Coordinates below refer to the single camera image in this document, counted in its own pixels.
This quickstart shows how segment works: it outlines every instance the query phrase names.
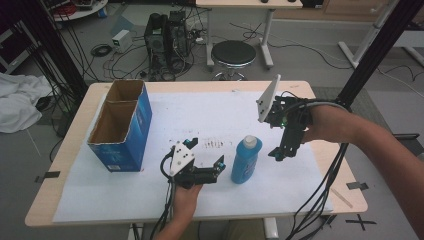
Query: wooden table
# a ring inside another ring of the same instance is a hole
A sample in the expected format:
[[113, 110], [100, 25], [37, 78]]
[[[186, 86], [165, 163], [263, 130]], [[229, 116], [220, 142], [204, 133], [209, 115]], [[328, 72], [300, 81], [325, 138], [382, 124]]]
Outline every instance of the wooden table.
[[[268, 85], [269, 81], [146, 83], [146, 87], [151, 93], [187, 91], [220, 92], [231, 91], [233, 89], [257, 92], [264, 91]], [[96, 83], [90, 86], [55, 160], [50, 167], [49, 172], [60, 171], [60, 175], [57, 178], [46, 178], [44, 180], [26, 216], [25, 223], [28, 226], [41, 227], [58, 225], [54, 223], [52, 219], [60, 201], [66, 178], [101, 101], [101, 96], [109, 90], [110, 86], [110, 83]], [[309, 84], [304, 81], [281, 81], [279, 90], [288, 90], [300, 97], [314, 97]], [[338, 144], [314, 141], [311, 143], [311, 147], [314, 151], [321, 173], [325, 174], [338, 151]], [[333, 211], [330, 214], [358, 213], [367, 210], [367, 203], [361, 190], [349, 190], [346, 186], [346, 183], [355, 181], [347, 162], [344, 161], [341, 165], [339, 175], [330, 191], [330, 199], [333, 204]]]
[[240, 20], [243, 16], [247, 16], [248, 21], [254, 21], [255, 17], [252, 16], [252, 12], [250, 10], [262, 10], [265, 15], [265, 32], [263, 35], [263, 39], [261, 38], [261, 50], [263, 56], [265, 58], [267, 68], [271, 68], [274, 66], [272, 62], [271, 54], [268, 49], [268, 37], [269, 32], [271, 30], [271, 22], [274, 15], [275, 9], [295, 9], [302, 8], [302, 3], [300, 0], [296, 0], [291, 3], [288, 0], [269, 0], [267, 3], [262, 3], [261, 0], [233, 0], [233, 1], [225, 1], [225, 0], [196, 0], [196, 5], [202, 8], [208, 8], [207, 12], [208, 18], [208, 26], [207, 26], [207, 44], [206, 44], [206, 56], [207, 56], [207, 66], [213, 67], [214, 62], [212, 61], [211, 52], [213, 47], [212, 36], [213, 36], [213, 21], [220, 21], [228, 19], [232, 19], [233, 16], [236, 16], [237, 20]]

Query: human arm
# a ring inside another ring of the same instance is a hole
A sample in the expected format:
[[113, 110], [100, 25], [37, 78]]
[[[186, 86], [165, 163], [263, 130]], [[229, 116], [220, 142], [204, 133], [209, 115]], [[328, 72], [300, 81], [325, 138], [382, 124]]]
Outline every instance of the human arm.
[[174, 198], [174, 217], [160, 231], [155, 240], [177, 240], [184, 233], [193, 219], [197, 206], [197, 197], [203, 185], [195, 185], [190, 189], [177, 186]]
[[386, 129], [330, 106], [311, 108], [313, 125], [304, 142], [322, 139], [352, 143], [379, 170], [420, 239], [424, 239], [424, 163]]

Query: white device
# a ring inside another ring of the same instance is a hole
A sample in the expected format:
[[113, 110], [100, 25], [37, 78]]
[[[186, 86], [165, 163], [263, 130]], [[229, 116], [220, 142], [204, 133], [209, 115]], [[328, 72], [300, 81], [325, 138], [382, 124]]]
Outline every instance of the white device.
[[130, 31], [121, 30], [115, 37], [112, 38], [113, 45], [115, 45], [116, 51], [124, 53], [132, 45], [132, 37]]
[[274, 96], [277, 92], [278, 84], [280, 83], [280, 78], [280, 74], [275, 75], [274, 80], [272, 80], [262, 96], [256, 100], [256, 104], [258, 105], [259, 122], [264, 122], [266, 116], [268, 116], [268, 113], [271, 110], [272, 102], [274, 101]]
[[194, 160], [193, 152], [188, 149], [183, 143], [177, 142], [174, 149], [174, 157], [171, 164], [171, 171], [169, 175], [175, 176], [180, 172], [187, 164]]

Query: computer tower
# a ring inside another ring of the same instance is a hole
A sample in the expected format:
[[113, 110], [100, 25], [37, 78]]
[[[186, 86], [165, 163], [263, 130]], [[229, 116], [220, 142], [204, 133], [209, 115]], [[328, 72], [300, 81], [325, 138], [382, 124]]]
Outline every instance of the computer tower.
[[185, 11], [171, 11], [167, 23], [170, 41], [177, 55], [187, 57], [189, 46], [187, 41], [186, 15]]
[[168, 71], [171, 61], [172, 47], [167, 29], [168, 16], [153, 13], [144, 31], [144, 41], [149, 54], [149, 73]]

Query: black tape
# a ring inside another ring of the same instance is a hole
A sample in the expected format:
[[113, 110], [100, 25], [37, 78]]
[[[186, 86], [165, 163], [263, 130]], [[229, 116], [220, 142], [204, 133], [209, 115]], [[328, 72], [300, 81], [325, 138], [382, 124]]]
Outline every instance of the black tape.
[[46, 172], [44, 174], [44, 178], [57, 178], [60, 175], [60, 171], [54, 171], [54, 172]]
[[44, 179], [46, 179], [46, 178], [58, 178], [59, 175], [60, 175], [60, 171], [46, 172], [46, 173], [44, 173], [44, 177], [37, 176], [35, 178], [35, 182], [36, 183], [42, 183], [44, 181]]
[[362, 231], [365, 231], [365, 224], [377, 224], [374, 221], [364, 221], [361, 218], [361, 215], [356, 214], [358, 216], [358, 220], [346, 220], [346, 223], [359, 223], [361, 224]]
[[346, 183], [346, 185], [350, 190], [359, 188], [361, 191], [364, 191], [368, 189], [368, 185], [366, 183], [352, 182]]

